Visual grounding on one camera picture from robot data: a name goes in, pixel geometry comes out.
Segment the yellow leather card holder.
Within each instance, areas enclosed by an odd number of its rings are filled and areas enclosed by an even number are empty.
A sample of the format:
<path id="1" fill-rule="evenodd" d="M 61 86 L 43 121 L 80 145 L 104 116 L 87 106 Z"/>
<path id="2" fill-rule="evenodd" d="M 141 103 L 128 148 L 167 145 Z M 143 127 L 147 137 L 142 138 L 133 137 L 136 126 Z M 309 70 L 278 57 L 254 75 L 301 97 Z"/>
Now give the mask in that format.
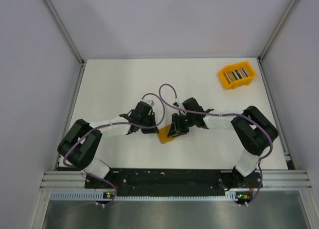
<path id="1" fill-rule="evenodd" d="M 165 144 L 165 143 L 171 142 L 175 138 L 177 138 L 177 136 L 176 137 L 169 137 L 168 136 L 170 128 L 171 128 L 171 125 L 167 125 L 167 126 L 161 128 L 161 129 L 159 129 L 158 139 L 159 139 L 161 144 Z"/>

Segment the yellow plastic bin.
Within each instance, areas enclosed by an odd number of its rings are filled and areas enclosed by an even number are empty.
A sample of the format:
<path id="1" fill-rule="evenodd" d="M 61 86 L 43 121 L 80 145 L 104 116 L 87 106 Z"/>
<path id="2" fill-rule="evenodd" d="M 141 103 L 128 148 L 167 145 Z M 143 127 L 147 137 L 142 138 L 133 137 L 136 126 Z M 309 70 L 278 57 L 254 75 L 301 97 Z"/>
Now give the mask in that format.
<path id="1" fill-rule="evenodd" d="M 257 73 L 250 62 L 243 61 L 225 66 L 217 76 L 225 89 L 236 89 L 251 84 Z"/>

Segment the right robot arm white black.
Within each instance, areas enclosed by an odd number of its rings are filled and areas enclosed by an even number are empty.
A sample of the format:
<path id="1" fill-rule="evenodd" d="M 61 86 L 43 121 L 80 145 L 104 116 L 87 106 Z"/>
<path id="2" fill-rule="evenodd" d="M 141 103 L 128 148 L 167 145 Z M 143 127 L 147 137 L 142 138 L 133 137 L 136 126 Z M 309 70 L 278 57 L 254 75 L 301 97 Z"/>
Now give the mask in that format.
<path id="1" fill-rule="evenodd" d="M 185 135 L 193 126 L 206 130 L 232 130 L 236 133 L 244 148 L 232 169 L 233 182 L 239 187 L 251 181 L 261 155 L 279 135 L 275 126 L 255 106 L 247 107 L 241 114 L 214 114 L 213 109 L 204 110 L 193 97 L 182 103 L 175 102 L 173 106 L 178 112 L 172 114 L 171 125 L 164 135 L 166 139 Z"/>

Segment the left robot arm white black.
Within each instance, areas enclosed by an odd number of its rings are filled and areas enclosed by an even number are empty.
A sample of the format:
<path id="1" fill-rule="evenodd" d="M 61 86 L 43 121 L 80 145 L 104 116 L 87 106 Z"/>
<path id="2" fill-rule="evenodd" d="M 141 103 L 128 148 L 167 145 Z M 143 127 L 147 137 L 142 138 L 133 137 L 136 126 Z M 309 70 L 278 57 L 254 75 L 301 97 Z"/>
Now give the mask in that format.
<path id="1" fill-rule="evenodd" d="M 95 156 L 100 141 L 130 135 L 139 129 L 144 134 L 157 133 L 159 130 L 155 127 L 153 106 L 152 100 L 141 100 L 135 109 L 111 120 L 88 123 L 78 119 L 58 145 L 57 152 L 76 169 L 95 175 L 95 180 L 101 187 L 108 187 L 113 181 L 110 167 Z"/>

